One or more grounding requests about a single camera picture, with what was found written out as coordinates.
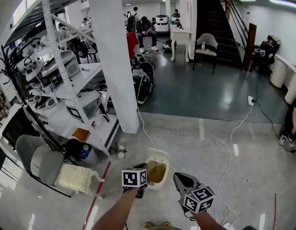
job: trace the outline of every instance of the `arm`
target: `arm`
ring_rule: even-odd
[[[138,33],[142,33],[143,32],[143,29],[140,27],[140,24],[138,23],[138,21],[135,22],[135,30]]]
[[[194,214],[194,218],[201,230],[224,230],[206,211]]]
[[[293,121],[292,135],[294,135],[296,133],[296,107],[294,107],[293,109],[292,121]]]
[[[116,204],[96,222],[92,230],[123,230],[137,191],[137,187],[126,191]]]
[[[153,25],[151,24],[150,21],[148,21],[148,26],[149,26],[149,29],[146,31],[147,33],[153,29]]]

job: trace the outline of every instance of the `stair railing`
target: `stair railing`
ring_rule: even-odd
[[[238,9],[232,0],[224,0],[226,6],[226,15],[229,20],[229,13],[233,18],[233,21],[238,29],[239,35],[241,37],[242,44],[245,49],[245,55],[243,60],[243,70],[248,71],[250,61],[252,60],[252,53],[254,47],[254,41],[257,31],[257,26],[249,23],[249,29],[244,23]]]

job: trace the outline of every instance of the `yellow liquid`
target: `yellow liquid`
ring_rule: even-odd
[[[148,174],[148,179],[150,182],[160,183],[164,177],[166,167],[163,164],[158,164],[151,169]]]

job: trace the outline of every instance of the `white pillar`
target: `white pillar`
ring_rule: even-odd
[[[195,49],[195,42],[196,42],[196,33],[197,33],[197,0],[190,0],[191,2],[191,27],[192,27],[192,35],[191,35],[191,43],[189,47],[189,57],[190,59],[194,59],[194,49]]]
[[[108,91],[124,132],[137,132],[137,102],[122,0],[89,0],[92,28]]]
[[[171,0],[166,0],[166,15],[171,18]]]

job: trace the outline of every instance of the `white cable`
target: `white cable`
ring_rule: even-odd
[[[221,195],[220,195],[220,192],[219,192],[219,187],[220,187],[220,184],[222,183],[222,181],[223,181],[224,177],[226,176],[226,173],[227,173],[227,171],[228,171],[228,169],[230,168],[230,165],[231,165],[231,152],[230,152],[229,149],[228,149],[228,144],[231,142],[232,135],[233,135],[233,131],[234,131],[235,129],[237,129],[238,127],[240,127],[240,126],[242,125],[242,123],[247,119],[248,115],[249,115],[249,114],[251,113],[251,111],[252,111],[252,107],[253,107],[253,106],[251,106],[250,112],[247,113],[247,115],[246,115],[246,117],[244,118],[244,120],[241,121],[241,123],[231,131],[230,140],[229,140],[227,143],[225,143],[224,141],[222,141],[222,140],[220,140],[220,139],[215,140],[215,143],[216,143],[219,147],[221,147],[221,148],[227,148],[227,151],[228,151],[228,153],[229,153],[229,155],[230,155],[230,157],[229,157],[229,166],[227,167],[227,169],[226,169],[226,171],[225,171],[223,177],[221,178],[221,180],[220,180],[220,182],[219,182],[219,184],[218,184],[218,187],[217,187],[217,192],[218,192],[218,195],[219,195],[219,199],[220,199],[220,201],[221,201],[224,205],[227,206],[227,208],[224,210],[224,219],[223,219],[221,225],[224,224],[226,218],[227,218],[228,215],[230,214],[230,211],[232,211],[232,212],[234,213],[234,215],[235,215],[235,219],[234,219],[233,223],[231,224],[232,226],[233,226],[233,224],[235,223],[235,221],[236,221],[236,219],[237,219],[237,214],[236,214],[236,212],[235,212],[233,209],[231,209],[230,206],[229,206],[227,203],[225,203],[224,201],[222,201],[222,199],[221,199]],[[221,145],[218,144],[217,141],[221,141],[221,142],[222,142],[223,144],[225,144],[225,145],[224,145],[224,146],[221,146]]]
[[[137,107],[137,109],[138,109],[139,117],[140,117],[140,119],[141,119],[142,122],[143,122],[143,130],[144,130],[144,133],[145,133],[145,135],[151,140],[151,143],[153,144],[154,149],[157,149],[157,147],[156,147],[156,145],[154,144],[152,138],[147,134],[147,132],[146,132],[146,130],[145,130],[145,122],[144,122],[144,120],[143,120],[143,118],[142,118],[142,116],[141,116],[141,114],[140,114],[140,112],[139,112],[139,106]],[[172,167],[172,165],[171,165],[170,163],[169,163],[169,166],[170,166],[174,171],[178,172],[176,169],[174,169],[174,168]]]
[[[212,208],[209,208],[208,210],[214,211],[214,220],[217,222],[216,211],[214,209],[212,209]]]

